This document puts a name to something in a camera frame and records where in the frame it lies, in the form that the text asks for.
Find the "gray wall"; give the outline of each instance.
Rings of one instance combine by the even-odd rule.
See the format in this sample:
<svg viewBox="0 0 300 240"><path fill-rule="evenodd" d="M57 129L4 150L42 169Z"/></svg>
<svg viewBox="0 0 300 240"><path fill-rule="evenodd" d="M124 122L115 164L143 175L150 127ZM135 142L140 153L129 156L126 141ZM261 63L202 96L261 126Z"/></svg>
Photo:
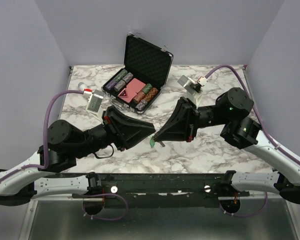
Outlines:
<svg viewBox="0 0 300 240"><path fill-rule="evenodd" d="M35 2L1 0L0 168L23 162L42 144L47 105L66 88L68 75L68 64ZM0 206L0 240L18 239L26 207Z"/></svg>
<svg viewBox="0 0 300 240"><path fill-rule="evenodd" d="M300 155L300 0L286 0L247 68L269 133Z"/></svg>
<svg viewBox="0 0 300 240"><path fill-rule="evenodd" d="M129 31L174 64L246 64L283 0L35 0L71 65L120 64Z"/></svg>

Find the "dark gray floor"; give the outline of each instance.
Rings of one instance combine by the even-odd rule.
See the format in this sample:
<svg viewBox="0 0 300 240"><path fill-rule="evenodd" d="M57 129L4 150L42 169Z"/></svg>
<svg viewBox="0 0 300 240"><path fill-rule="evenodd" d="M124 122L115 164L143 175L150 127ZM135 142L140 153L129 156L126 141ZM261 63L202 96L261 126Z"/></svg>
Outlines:
<svg viewBox="0 0 300 240"><path fill-rule="evenodd" d="M243 200L241 214L253 213L263 199ZM104 209L101 217L117 217L123 210ZM131 209L122 220L107 222L83 217L81 202L41 201L32 240L295 240L286 202L269 199L264 212L250 218L225 215L220 209Z"/></svg>

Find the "red triangle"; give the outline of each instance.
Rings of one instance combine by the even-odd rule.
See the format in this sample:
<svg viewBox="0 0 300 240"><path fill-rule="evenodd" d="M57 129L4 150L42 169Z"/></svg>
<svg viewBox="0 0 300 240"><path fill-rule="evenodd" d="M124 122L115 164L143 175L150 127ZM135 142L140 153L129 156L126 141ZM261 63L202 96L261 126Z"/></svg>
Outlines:
<svg viewBox="0 0 300 240"><path fill-rule="evenodd" d="M120 93L120 95L119 95L119 97L128 97L128 93L127 93L127 91L126 90L123 90L121 93Z"/></svg>

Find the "marble tabletop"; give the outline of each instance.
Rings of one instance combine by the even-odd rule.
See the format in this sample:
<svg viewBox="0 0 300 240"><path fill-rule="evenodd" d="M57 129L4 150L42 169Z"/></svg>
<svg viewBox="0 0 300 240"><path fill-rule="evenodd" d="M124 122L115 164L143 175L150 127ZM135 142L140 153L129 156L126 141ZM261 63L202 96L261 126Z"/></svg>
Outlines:
<svg viewBox="0 0 300 240"><path fill-rule="evenodd" d="M159 130L171 116L177 101L185 96L186 90L177 81L185 75L198 79L207 74L214 66L210 65L173 65L165 87L161 94L143 115L129 110L122 112L130 117L153 123ZM244 79L241 66L233 66ZM122 65L75 66L68 89L77 90L78 83L84 82L89 88L101 89ZM204 96L200 106L214 105L216 98L230 88L240 87L235 75L228 69L216 71L204 86ZM85 108L87 100L79 94L68 94L65 98L60 118L67 120L77 128L86 130L100 124L89 115ZM111 105L111 99L106 96L102 107ZM220 137L224 126L213 126L199 129L191 143L164 142L165 147L156 143L150 147L150 137L137 146L123 152L115 150L109 158L96 159L91 154L77 160L77 166L66 172L83 173L224 173L227 170L239 172L265 173L271 172L271 167L255 155L232 147ZM100 150L99 156L110 154L110 147Z"/></svg>

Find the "black case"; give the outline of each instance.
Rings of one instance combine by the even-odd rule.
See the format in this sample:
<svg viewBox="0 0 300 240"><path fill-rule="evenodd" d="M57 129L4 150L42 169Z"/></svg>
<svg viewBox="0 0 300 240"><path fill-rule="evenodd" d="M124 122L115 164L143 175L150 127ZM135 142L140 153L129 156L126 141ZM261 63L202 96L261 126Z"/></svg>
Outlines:
<svg viewBox="0 0 300 240"><path fill-rule="evenodd" d="M132 73L133 77L141 82L151 84L154 88L158 89L158 93L142 111L136 109L136 104L133 101L126 103L118 97L119 93L113 89L108 90L105 88L122 69L102 86L102 91L109 94L113 99L112 103L119 108L129 108L133 112L143 114L160 95L163 86L166 84L173 58L172 53L136 35L128 34L125 42L124 68L122 69L126 69L128 73Z"/></svg>

